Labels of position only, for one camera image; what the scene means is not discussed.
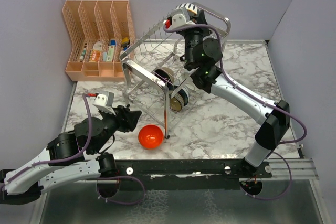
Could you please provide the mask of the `red bowl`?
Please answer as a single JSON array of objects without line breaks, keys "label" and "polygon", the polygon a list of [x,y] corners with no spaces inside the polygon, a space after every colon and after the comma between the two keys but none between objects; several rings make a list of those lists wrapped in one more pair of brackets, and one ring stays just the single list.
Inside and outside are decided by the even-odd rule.
[{"label": "red bowl", "polygon": [[147,149],[155,149],[161,145],[164,134],[157,125],[149,124],[140,129],[138,141],[140,145]]}]

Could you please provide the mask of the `white bowl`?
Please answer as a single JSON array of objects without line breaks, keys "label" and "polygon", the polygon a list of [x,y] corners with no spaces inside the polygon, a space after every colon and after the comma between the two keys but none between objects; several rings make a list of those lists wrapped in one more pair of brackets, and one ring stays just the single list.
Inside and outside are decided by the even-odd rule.
[{"label": "white bowl", "polygon": [[196,86],[194,85],[189,72],[182,72],[180,77],[174,82],[175,85],[179,86],[183,84],[183,87],[189,91],[196,91]]}]

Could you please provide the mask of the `beige speckled bowl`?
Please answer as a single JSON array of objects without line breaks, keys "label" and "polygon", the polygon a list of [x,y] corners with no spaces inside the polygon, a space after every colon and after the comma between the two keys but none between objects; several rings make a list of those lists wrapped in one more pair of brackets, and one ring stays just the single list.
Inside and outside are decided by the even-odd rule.
[{"label": "beige speckled bowl", "polygon": [[183,3],[176,7],[176,9],[185,8],[191,19],[196,19],[200,14],[200,9],[192,3]]}]

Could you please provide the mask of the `dark patterned cream-inside bowl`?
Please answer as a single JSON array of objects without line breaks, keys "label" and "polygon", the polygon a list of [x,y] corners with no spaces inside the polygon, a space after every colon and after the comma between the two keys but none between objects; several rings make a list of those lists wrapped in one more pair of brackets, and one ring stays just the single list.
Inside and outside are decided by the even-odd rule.
[{"label": "dark patterned cream-inside bowl", "polygon": [[172,96],[173,92],[178,86],[170,86],[170,109],[175,112],[180,112],[185,106],[189,104],[190,94],[187,88],[182,88],[175,96]]}]

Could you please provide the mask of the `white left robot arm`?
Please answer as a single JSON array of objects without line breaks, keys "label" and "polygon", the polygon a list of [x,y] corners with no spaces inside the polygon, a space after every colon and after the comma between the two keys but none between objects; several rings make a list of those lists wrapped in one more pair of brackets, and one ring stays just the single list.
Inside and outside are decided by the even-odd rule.
[{"label": "white left robot arm", "polygon": [[114,93],[84,93],[87,118],[60,133],[31,161],[1,170],[1,204],[24,205],[42,194],[79,180],[130,179],[122,175],[113,154],[103,146],[117,131],[135,130],[141,111],[113,107]]}]

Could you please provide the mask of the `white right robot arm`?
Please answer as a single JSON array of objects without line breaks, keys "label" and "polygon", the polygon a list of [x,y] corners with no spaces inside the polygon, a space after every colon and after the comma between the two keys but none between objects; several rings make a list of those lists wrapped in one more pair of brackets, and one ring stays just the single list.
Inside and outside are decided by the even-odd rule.
[{"label": "white right robot arm", "polygon": [[259,125],[255,142],[241,164],[246,177],[254,177],[260,164],[279,145],[290,126],[289,104],[262,98],[231,78],[223,67],[224,43],[218,30],[207,23],[205,12],[192,3],[183,3],[168,14],[164,31],[177,33],[185,41],[184,68],[194,85],[238,107]]}]

